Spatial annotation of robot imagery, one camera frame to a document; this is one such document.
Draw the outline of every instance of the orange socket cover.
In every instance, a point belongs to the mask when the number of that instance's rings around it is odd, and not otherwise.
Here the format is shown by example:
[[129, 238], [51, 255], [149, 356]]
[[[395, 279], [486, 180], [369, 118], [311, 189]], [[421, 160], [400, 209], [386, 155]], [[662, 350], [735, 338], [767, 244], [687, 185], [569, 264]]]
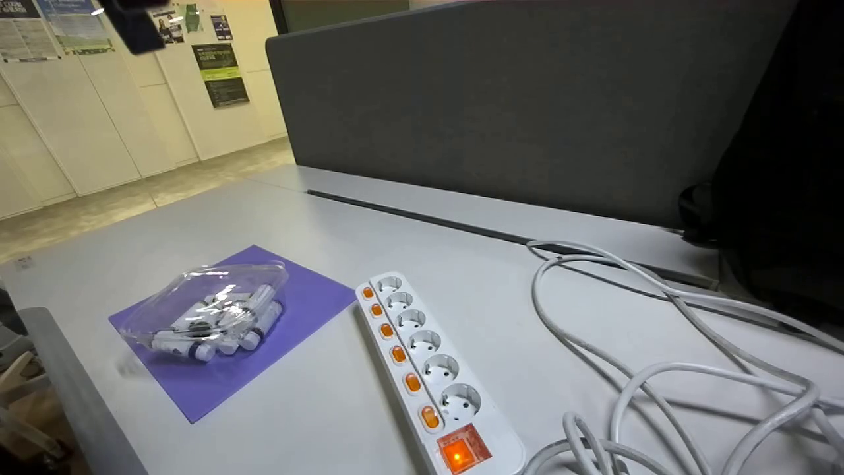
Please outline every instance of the orange socket cover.
[[403, 376], [403, 387], [410, 387], [411, 393], [418, 393], [418, 389], [421, 387], [421, 379], [419, 379], [415, 372], [410, 372], [410, 375]]
[[400, 346], [392, 346], [391, 353], [395, 360], [406, 360], [406, 350]]
[[379, 325], [377, 330], [379, 330], [383, 338], [392, 334], [392, 325]]
[[439, 416], [439, 411], [435, 411], [433, 405], [425, 405], [425, 409], [421, 409], [421, 422], [425, 422], [425, 428], [431, 428], [431, 429], [440, 428], [440, 416]]

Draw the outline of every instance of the white plastic part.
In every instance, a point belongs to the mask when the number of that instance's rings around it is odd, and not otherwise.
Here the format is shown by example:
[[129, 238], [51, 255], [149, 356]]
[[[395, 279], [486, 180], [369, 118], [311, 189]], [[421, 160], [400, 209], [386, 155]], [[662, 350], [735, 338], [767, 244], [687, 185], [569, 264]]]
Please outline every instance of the white plastic part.
[[213, 312], [207, 302], [192, 302], [179, 318], [174, 318], [168, 326], [179, 334], [192, 334], [192, 326], [207, 321], [213, 325]]
[[[520, 473], [528, 461], [522, 441], [410, 279], [399, 272], [377, 273], [356, 288], [356, 297], [428, 473]], [[476, 465], [454, 470], [457, 458], [447, 461], [454, 441], [468, 441]]]
[[255, 316], [242, 306], [229, 306], [218, 312], [213, 318], [213, 326], [234, 339], [240, 339], [253, 325], [255, 325]]
[[154, 350], [155, 353], [176, 353], [176, 356], [196, 358], [196, 360], [213, 358], [213, 346], [208, 346], [204, 339], [189, 339], [174, 330], [155, 331]]
[[229, 338], [229, 334], [218, 334], [218, 338], [213, 338], [213, 339], [212, 339], [212, 346], [213, 346], [218, 353], [225, 353], [225, 356], [229, 356], [229, 353], [234, 353], [234, 350], [238, 350], [238, 339], [234, 339], [234, 338]]
[[269, 284], [262, 284], [253, 289], [253, 296], [249, 296], [246, 309], [251, 309], [253, 313], [265, 313], [271, 297], [274, 289]]
[[283, 306], [271, 301], [265, 313], [258, 313], [255, 325], [242, 334], [240, 349], [255, 350], [279, 316]]

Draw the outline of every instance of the desk surface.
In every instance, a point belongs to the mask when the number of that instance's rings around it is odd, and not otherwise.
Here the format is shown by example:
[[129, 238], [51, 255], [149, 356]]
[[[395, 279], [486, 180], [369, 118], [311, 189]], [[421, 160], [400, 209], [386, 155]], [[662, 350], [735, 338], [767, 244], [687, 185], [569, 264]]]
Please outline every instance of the desk surface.
[[[196, 425], [146, 370], [122, 372], [135, 356], [108, 316], [174, 273], [246, 244], [269, 247], [345, 284], [386, 268], [403, 272], [528, 451], [561, 434], [565, 411], [606, 428], [614, 393], [531, 309], [528, 284], [538, 259], [512, 243], [315, 198], [309, 186], [532, 238], [600, 243], [635, 261], [717, 273], [713, 252], [684, 244], [668, 230], [286, 166], [43, 251], [27, 268], [0, 267], [0, 279], [21, 306], [47, 306], [56, 316], [35, 318], [32, 338], [40, 350], [47, 349], [44, 367], [64, 372], [52, 379], [94, 473], [418, 473], [350, 309]], [[662, 301], [565, 272], [549, 273], [544, 292], [560, 321], [635, 370], [671, 358], [729, 367]], [[816, 376], [829, 393], [844, 393], [842, 356], [745, 321], [708, 318], [755, 353]], [[664, 376], [658, 387], [745, 413], [770, 409], [758, 389], [705, 376]], [[692, 411], [681, 420], [713, 466], [747, 429]], [[629, 441], [659, 451], [635, 416]], [[816, 473], [832, 458], [826, 446], [775, 434], [747, 473]]]

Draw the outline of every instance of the white power strip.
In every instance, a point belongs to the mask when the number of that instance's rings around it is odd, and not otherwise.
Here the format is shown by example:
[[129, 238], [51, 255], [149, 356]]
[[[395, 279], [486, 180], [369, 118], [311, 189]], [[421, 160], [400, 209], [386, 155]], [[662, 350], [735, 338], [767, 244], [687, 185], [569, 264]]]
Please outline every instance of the white power strip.
[[377, 273], [356, 297], [431, 473], [520, 473], [522, 441], [410, 279]]

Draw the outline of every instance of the purple paper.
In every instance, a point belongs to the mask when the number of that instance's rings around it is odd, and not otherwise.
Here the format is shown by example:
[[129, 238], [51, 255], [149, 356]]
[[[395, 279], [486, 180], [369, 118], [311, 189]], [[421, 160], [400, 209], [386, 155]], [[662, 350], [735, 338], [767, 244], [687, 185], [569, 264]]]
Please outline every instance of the purple paper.
[[[267, 334], [265, 346], [255, 353], [238, 350], [234, 356], [218, 356], [212, 364], [199, 360], [176, 360], [162, 358], [146, 346], [125, 338], [137, 358], [151, 370], [159, 386], [168, 393], [168, 399], [183, 409], [188, 422], [204, 420], [221, 400], [249, 386], [255, 375], [262, 375], [269, 364], [283, 358], [298, 343], [303, 343], [311, 331], [317, 331], [325, 321], [337, 316], [350, 301], [354, 289], [327, 279], [307, 267], [298, 267], [283, 255], [274, 255], [258, 244], [246, 247], [221, 264], [286, 264], [288, 284], [283, 288], [279, 301], [286, 302], [283, 318]], [[110, 316], [110, 325], [125, 334], [143, 321], [137, 306], [129, 306]]]

